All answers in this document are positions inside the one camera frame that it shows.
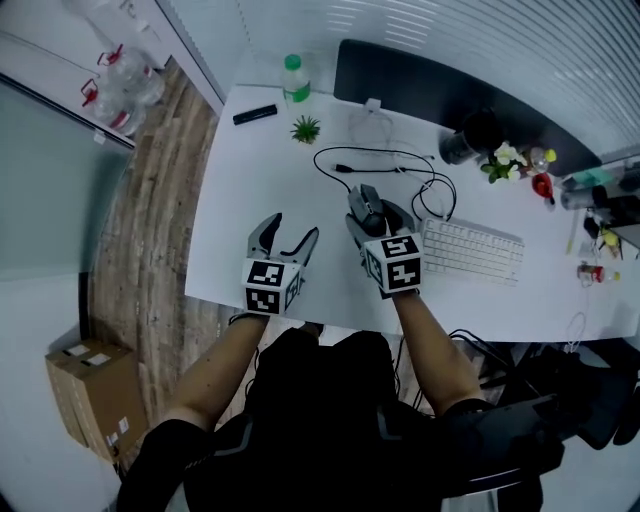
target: yellow object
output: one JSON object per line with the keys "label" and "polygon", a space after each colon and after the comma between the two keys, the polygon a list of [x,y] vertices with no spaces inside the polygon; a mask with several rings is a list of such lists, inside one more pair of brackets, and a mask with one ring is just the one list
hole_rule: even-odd
{"label": "yellow object", "polygon": [[604,240],[604,243],[607,244],[609,247],[618,246],[618,235],[616,235],[615,233],[612,233],[608,229],[605,229],[602,232],[602,239]]}
{"label": "yellow object", "polygon": [[556,155],[556,152],[553,149],[547,149],[544,152],[544,157],[547,159],[547,162],[549,163],[555,162],[558,159],[558,155]]}

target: window blind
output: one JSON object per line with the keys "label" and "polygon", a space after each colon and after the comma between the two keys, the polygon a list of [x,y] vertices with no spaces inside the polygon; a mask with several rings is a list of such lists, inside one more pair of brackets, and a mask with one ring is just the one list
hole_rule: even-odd
{"label": "window blind", "polygon": [[223,95],[236,83],[280,85],[288,53],[302,55],[315,90],[332,92],[338,45],[350,38],[484,80],[598,155],[640,143],[640,13],[633,0],[161,2]]}

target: wooden floor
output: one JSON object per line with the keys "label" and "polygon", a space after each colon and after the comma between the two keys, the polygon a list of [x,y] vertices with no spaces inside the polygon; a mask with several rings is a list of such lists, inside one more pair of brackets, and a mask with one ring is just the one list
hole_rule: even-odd
{"label": "wooden floor", "polygon": [[[198,194],[218,119],[175,62],[164,78],[164,98],[136,137],[89,285],[92,336],[137,351],[152,426],[162,417],[178,377],[219,338],[234,314],[231,308],[184,294]],[[272,321],[261,347],[299,324]],[[328,328],[323,339],[338,341],[346,334]],[[398,340],[391,344],[397,350]],[[482,359],[475,357],[474,364],[479,369]],[[400,397],[411,402],[418,387],[406,351],[399,374]],[[245,384],[253,375],[251,365],[221,423],[242,410]],[[422,409],[429,411],[426,401]],[[123,465],[136,455],[132,450]]]}

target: computer mouse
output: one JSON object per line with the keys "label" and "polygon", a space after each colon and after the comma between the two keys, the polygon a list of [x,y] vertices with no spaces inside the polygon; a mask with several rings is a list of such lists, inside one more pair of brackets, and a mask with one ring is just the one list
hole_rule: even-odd
{"label": "computer mouse", "polygon": [[360,190],[353,187],[349,194],[349,207],[367,235],[376,237],[386,235],[384,205],[374,187],[360,185]]}

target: white desk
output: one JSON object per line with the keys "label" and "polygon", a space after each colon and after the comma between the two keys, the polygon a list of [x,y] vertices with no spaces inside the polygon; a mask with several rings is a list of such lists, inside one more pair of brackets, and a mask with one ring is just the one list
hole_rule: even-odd
{"label": "white desk", "polygon": [[[277,116],[233,125],[234,114],[272,103],[278,104]],[[312,162],[319,149],[349,143],[347,121],[360,109],[329,95],[316,95],[314,111],[322,131],[313,146],[306,146],[290,139],[291,119],[280,90],[232,90],[200,192],[187,271],[188,295],[241,307],[240,274],[247,236],[267,216],[282,212],[274,252],[292,250],[307,230],[314,226],[320,229],[305,274],[307,282],[287,316],[354,329],[400,332],[391,301],[380,299],[375,282],[360,267],[358,250],[344,222],[348,211],[344,187],[319,173]],[[436,170],[454,181],[458,191],[454,217],[512,233],[526,244],[520,283],[515,288],[427,274],[422,298],[447,331],[466,328],[496,341],[568,341],[580,330],[582,319],[574,316],[582,311],[587,313],[583,339],[636,333],[640,312],[640,265],[636,261],[629,258],[616,265],[622,272],[620,282],[583,288],[576,277],[579,259],[564,255],[572,213],[560,205],[555,212],[548,212],[532,192],[529,180],[490,185],[473,162],[445,165],[437,151],[442,127],[386,113],[394,120],[393,138],[436,155]],[[382,139],[379,124],[370,126],[369,132],[366,126],[355,132],[358,142]],[[324,153],[319,163],[324,169],[332,163],[364,169],[393,166],[389,156],[357,153]],[[362,182],[375,186],[381,197],[407,211],[419,187],[416,181],[393,174],[341,177],[350,186]],[[440,191],[449,201],[447,189],[442,186]],[[438,203],[431,197],[429,204]]]}

